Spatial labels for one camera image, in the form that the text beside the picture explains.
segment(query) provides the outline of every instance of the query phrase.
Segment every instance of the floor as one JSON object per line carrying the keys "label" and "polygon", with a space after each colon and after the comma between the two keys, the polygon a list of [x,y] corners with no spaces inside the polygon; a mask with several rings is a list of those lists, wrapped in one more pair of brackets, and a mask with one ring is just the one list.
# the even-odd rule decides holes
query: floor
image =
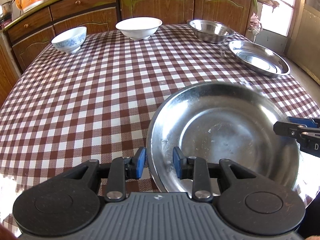
{"label": "floor", "polygon": [[291,68],[291,75],[300,83],[311,98],[320,107],[320,86],[304,70],[298,67],[288,58],[285,58]]}

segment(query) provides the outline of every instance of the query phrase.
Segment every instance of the stainless steel bowl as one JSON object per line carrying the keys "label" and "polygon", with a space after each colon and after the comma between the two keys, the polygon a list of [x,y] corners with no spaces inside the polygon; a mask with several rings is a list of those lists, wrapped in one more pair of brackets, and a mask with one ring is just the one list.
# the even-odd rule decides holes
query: stainless steel bowl
{"label": "stainless steel bowl", "polygon": [[[177,178],[172,149],[218,163],[228,158],[292,188],[299,150],[294,139],[273,131],[287,117],[267,98],[243,85],[204,82],[171,95],[154,114],[147,135],[147,158],[160,191],[191,193],[192,181]],[[219,194],[216,179],[212,191]]]}
{"label": "stainless steel bowl", "polygon": [[233,55],[251,70],[267,76],[286,76],[290,67],[278,54],[251,41],[230,41]]}
{"label": "stainless steel bowl", "polygon": [[198,39],[210,43],[222,43],[228,37],[235,35],[232,29],[219,22],[192,20],[188,25]]}

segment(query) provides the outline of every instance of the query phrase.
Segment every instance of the metal screw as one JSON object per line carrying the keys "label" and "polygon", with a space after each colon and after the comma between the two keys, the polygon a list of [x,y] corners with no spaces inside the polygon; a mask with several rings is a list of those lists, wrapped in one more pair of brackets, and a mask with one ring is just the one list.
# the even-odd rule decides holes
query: metal screw
{"label": "metal screw", "polygon": [[197,198],[205,199],[205,198],[209,198],[211,196],[211,193],[206,190],[198,190],[196,191],[195,195]]}
{"label": "metal screw", "polygon": [[119,199],[122,198],[123,194],[120,191],[109,191],[107,193],[107,198],[109,199]]}

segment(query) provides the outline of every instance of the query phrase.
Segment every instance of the red and white checkered tablecloth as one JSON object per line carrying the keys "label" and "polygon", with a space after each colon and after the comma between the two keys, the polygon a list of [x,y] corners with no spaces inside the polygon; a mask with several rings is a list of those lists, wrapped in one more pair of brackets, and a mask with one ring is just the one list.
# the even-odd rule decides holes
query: red and white checkered tablecloth
{"label": "red and white checkered tablecloth", "polygon": [[[245,40],[239,34],[227,41],[232,39]],[[202,42],[186,25],[161,26],[141,41],[119,31],[88,35],[81,49],[69,55],[48,45],[0,110],[0,199],[7,200],[0,204],[0,221],[16,230],[10,215],[15,192],[88,159],[109,163],[133,156],[145,145],[149,122],[169,95],[212,80],[247,81],[289,116],[320,116],[292,76],[255,73],[232,56],[227,42]],[[320,176],[318,159],[305,158],[307,172],[299,170],[297,190],[307,204],[319,190],[320,179],[313,179]],[[305,173],[312,176],[306,180]],[[127,190],[156,190],[147,167],[142,179],[127,183]]]}

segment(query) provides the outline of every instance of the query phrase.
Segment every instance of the white container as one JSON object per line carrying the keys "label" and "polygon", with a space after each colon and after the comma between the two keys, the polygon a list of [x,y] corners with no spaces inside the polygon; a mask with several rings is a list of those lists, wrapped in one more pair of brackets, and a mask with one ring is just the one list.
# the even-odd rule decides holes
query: white container
{"label": "white container", "polygon": [[162,21],[151,17],[137,17],[123,20],[116,28],[132,40],[142,40],[154,34]]}
{"label": "white container", "polygon": [[84,43],[87,35],[87,27],[77,27],[67,30],[51,41],[52,45],[59,51],[65,53],[75,53]]}

